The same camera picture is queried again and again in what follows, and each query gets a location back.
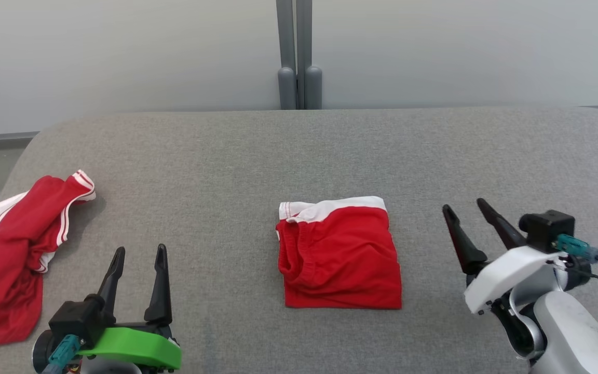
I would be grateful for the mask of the grey metal partition post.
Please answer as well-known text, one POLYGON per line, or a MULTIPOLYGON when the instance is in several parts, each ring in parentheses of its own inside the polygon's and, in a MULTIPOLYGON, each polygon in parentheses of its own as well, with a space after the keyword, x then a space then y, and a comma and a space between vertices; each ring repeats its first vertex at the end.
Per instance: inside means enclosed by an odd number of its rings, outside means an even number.
POLYGON ((297 106, 322 109, 322 69, 312 63, 313 0, 295 0, 297 106))
POLYGON ((281 67, 278 70, 280 106, 297 109, 296 47, 293 0, 276 0, 281 67))

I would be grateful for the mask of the red Bulls basketball jersey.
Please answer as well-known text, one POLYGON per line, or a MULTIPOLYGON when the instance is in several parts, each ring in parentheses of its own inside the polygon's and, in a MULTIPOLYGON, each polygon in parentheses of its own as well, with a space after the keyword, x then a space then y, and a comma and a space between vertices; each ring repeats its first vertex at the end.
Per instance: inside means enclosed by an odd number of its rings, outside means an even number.
POLYGON ((78 170, 67 179, 45 176, 30 190, 0 202, 0 346, 24 341, 43 308, 43 276, 66 242, 69 210, 97 196, 78 170))

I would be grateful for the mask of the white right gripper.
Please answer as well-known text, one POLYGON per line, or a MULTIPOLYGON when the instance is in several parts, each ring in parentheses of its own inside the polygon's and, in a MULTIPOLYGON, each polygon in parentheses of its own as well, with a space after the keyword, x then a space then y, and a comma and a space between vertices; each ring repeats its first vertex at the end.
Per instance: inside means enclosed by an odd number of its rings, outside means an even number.
POLYGON ((487 255, 472 243, 451 206, 442 206, 463 274, 477 275, 464 293, 471 313, 479 313, 488 307, 488 302, 508 294, 512 314, 517 315, 522 307, 544 294, 565 290, 567 275, 560 260, 565 253, 543 253, 525 246, 525 237, 485 199, 478 198, 477 206, 510 250, 488 265, 487 255))

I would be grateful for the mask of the red shorts with white trim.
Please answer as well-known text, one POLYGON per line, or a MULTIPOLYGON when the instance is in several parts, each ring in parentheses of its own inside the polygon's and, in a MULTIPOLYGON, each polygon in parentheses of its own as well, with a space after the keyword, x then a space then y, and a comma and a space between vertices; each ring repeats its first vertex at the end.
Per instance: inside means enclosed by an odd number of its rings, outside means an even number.
POLYGON ((401 267, 382 198, 282 202, 278 216, 287 307, 402 308, 401 267))

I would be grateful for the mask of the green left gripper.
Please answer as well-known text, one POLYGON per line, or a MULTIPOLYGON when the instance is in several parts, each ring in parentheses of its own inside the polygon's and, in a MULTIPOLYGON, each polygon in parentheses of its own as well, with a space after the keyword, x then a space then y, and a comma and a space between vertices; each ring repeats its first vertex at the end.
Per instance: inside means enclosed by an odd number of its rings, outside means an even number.
MULTIPOLYGON (((124 247, 116 249, 98 290, 98 296, 104 301, 103 311, 109 315, 114 314, 118 281, 123 274, 125 255, 124 247)), ((148 324, 169 325, 172 322, 172 305, 168 250, 164 244, 157 246, 154 270, 156 277, 151 300, 144 313, 144 321, 148 324)), ((154 331, 133 329, 130 326, 109 327, 92 348, 81 348, 78 354, 168 371, 181 368, 181 348, 169 326, 154 331)))

